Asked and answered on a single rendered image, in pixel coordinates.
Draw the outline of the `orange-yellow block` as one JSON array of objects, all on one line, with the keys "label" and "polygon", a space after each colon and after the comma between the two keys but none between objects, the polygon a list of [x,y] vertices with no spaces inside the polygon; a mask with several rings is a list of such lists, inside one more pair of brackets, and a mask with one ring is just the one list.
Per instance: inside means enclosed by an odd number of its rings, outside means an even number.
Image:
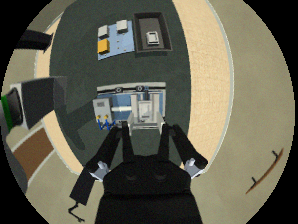
[{"label": "orange-yellow block", "polygon": [[100,55],[110,52],[110,42],[107,39],[98,42],[98,53]]}]

